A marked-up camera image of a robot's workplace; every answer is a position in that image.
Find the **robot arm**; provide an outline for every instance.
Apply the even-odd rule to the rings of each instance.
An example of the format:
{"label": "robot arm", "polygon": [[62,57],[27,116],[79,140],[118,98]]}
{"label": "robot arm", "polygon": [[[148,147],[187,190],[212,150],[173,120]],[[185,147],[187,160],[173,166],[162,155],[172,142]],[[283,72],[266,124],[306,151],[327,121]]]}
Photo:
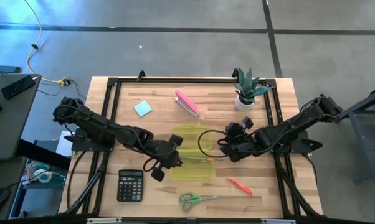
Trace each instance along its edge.
{"label": "robot arm", "polygon": [[330,97],[320,95],[305,104],[294,117],[278,124],[259,128],[252,133],[245,130],[252,127],[249,118],[244,125],[230,123],[226,127],[226,145],[220,150],[237,162],[250,155],[260,156],[270,150],[276,153],[290,152],[290,145],[298,135],[317,122],[333,122],[342,112],[341,107]]}
{"label": "robot arm", "polygon": [[162,181],[164,177],[164,172],[161,171],[162,167],[170,169],[182,164],[176,150],[183,141],[179,136],[172,135],[168,142],[154,140],[153,133],[139,127],[123,126],[110,121],[84,106],[80,99],[64,97],[54,110],[53,115],[54,121],[59,124],[76,124],[87,133],[89,141],[112,147],[113,138],[116,138],[126,148],[157,160],[159,167],[153,169],[151,176],[158,181]]}

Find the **scissor handle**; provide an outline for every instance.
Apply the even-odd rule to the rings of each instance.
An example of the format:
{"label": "scissor handle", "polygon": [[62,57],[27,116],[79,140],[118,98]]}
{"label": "scissor handle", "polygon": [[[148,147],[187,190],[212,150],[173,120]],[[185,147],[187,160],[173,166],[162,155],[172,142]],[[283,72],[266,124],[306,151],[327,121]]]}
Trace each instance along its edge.
{"label": "scissor handle", "polygon": [[192,200],[192,199],[199,199],[199,196],[195,195],[194,193],[185,193],[185,194],[182,194],[180,197],[179,197],[179,202],[180,203],[184,203],[184,202],[187,202],[189,200]]}
{"label": "scissor handle", "polygon": [[193,205],[195,204],[195,203],[197,203],[197,202],[195,202],[195,201],[193,201],[193,200],[191,200],[191,201],[187,201],[187,202],[183,202],[182,203],[182,210],[184,210],[184,211],[190,211],[192,208],[193,208]]}

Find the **desk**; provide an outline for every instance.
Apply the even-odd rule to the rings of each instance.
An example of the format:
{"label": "desk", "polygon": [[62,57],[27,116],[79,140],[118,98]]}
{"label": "desk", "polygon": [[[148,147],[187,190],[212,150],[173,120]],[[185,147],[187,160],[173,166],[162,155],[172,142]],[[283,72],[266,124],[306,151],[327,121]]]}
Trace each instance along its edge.
{"label": "desk", "polygon": [[[69,167],[70,159],[20,139],[32,102],[36,84],[11,99],[5,99],[1,89],[27,75],[0,75],[0,188],[20,181],[26,157],[53,166]],[[10,196],[0,211],[0,220],[7,219],[16,196],[17,185],[10,188]]]}
{"label": "desk", "polygon": [[[92,77],[86,106],[100,114],[105,96],[108,77]],[[282,107],[283,117],[290,118],[298,113],[297,99],[292,79],[279,78],[277,90]],[[182,90],[202,111],[199,118],[191,116],[175,102],[175,90]],[[112,108],[114,89],[111,93],[109,110]],[[253,119],[252,130],[268,125],[264,97],[258,97],[252,111],[237,111],[234,106],[236,93],[230,83],[122,83],[118,102],[116,122],[139,126],[154,133],[155,139],[168,140],[175,125],[201,124],[224,131],[231,121],[241,122],[244,116]],[[134,105],[147,100],[153,111],[140,118],[134,111]],[[222,137],[212,136],[213,152],[221,155],[216,140]],[[70,189],[73,202],[87,184],[92,160],[91,152],[86,153],[77,164]],[[69,173],[78,155],[73,156]],[[140,203],[123,203],[116,201],[118,170],[141,169],[147,156],[137,154],[116,143],[108,161],[105,185],[103,189],[101,217],[202,217],[202,218],[278,218],[282,216],[280,196],[273,156],[266,153],[260,157],[248,157],[237,163],[229,158],[215,159],[216,177],[209,181],[172,181],[166,177],[157,182],[145,173],[143,201]],[[302,156],[292,154],[295,182],[319,213],[322,212],[318,191],[311,164]],[[183,213],[178,205],[178,197],[187,191],[199,195],[245,195],[243,191],[227,181],[231,176],[247,186],[255,196],[254,199],[219,199],[196,205],[189,213]],[[67,184],[62,196],[60,212],[66,210]],[[291,195],[286,190],[288,204],[292,211]],[[92,191],[90,209],[95,201],[96,189]]]}

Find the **potted plant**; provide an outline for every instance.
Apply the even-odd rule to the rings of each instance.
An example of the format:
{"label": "potted plant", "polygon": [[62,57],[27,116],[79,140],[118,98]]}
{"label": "potted plant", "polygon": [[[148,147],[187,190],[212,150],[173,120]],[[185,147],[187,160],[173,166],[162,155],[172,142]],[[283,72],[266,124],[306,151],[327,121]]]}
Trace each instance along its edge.
{"label": "potted plant", "polygon": [[244,72],[239,68],[239,83],[234,83],[237,97],[235,100],[235,106],[240,111],[249,111],[255,103],[255,97],[260,96],[268,92],[270,87],[261,86],[257,87],[257,83],[260,77],[252,79],[251,68],[244,77]]}

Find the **orange pen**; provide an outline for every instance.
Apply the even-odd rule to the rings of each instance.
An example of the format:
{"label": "orange pen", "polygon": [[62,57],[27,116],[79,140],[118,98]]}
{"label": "orange pen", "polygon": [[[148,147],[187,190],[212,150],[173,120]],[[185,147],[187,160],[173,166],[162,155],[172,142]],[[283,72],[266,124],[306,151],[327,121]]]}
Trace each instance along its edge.
{"label": "orange pen", "polygon": [[235,184],[236,186],[238,186],[240,189],[244,190],[245,193],[249,194],[249,195],[252,195],[252,192],[250,189],[248,189],[247,187],[244,187],[243,185],[241,185],[240,183],[236,182],[234,179],[232,179],[231,177],[228,177],[227,178],[230,182],[232,182],[233,184]]}

